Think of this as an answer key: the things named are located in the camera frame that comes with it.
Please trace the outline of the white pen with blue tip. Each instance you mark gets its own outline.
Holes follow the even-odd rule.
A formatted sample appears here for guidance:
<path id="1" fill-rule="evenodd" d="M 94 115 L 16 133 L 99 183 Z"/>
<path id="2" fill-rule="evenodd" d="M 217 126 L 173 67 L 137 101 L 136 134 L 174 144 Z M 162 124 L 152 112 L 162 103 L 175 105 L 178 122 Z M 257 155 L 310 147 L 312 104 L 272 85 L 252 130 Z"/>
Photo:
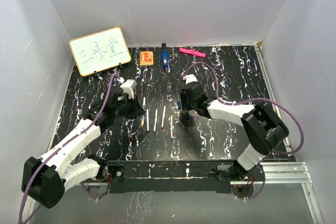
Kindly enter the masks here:
<path id="1" fill-rule="evenodd" d="M 149 133 L 150 122 L 149 122 L 149 109 L 146 109 L 146 132 Z"/>

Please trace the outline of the white pen with purple tip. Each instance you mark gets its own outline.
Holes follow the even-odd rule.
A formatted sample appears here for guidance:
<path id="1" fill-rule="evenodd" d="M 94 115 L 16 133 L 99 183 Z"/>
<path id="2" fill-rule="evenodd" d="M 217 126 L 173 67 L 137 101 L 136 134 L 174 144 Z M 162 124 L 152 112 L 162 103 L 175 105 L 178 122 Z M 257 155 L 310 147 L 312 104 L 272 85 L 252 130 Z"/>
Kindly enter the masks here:
<path id="1" fill-rule="evenodd" d="M 155 117 L 154 117 L 154 126 L 153 126 L 153 133 L 156 134 L 156 126 L 157 126 L 157 120 L 158 120 L 158 109 L 155 109 Z"/>

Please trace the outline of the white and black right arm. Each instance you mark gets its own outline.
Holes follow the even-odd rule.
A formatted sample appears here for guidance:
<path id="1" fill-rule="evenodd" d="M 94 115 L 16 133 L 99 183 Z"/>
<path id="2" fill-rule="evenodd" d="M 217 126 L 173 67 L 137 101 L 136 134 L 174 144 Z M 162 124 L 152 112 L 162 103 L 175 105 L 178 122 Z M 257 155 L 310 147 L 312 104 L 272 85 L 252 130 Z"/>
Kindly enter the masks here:
<path id="1" fill-rule="evenodd" d="M 219 98 L 208 97 L 198 82 L 180 90 L 181 109 L 194 110 L 208 119 L 224 120 L 244 128 L 249 144 L 225 171 L 214 172 L 231 179 L 247 180 L 253 169 L 289 135 L 284 122 L 269 102 L 256 105 L 225 105 Z"/>

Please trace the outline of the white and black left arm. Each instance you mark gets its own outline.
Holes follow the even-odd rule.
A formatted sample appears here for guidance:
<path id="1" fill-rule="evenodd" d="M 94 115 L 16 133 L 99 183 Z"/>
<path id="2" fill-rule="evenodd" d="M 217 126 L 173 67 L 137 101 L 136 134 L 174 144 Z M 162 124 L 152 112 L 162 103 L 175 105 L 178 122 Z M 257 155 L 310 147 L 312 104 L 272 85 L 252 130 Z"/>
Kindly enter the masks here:
<path id="1" fill-rule="evenodd" d="M 71 187 L 87 179 L 104 181 L 109 172 L 103 158 L 90 155 L 76 164 L 72 162 L 116 118 L 136 119 L 145 114 L 134 90 L 135 85 L 129 81 L 113 88 L 107 102 L 93 106 L 53 149 L 40 158 L 30 157 L 24 164 L 22 192 L 50 209 Z"/>

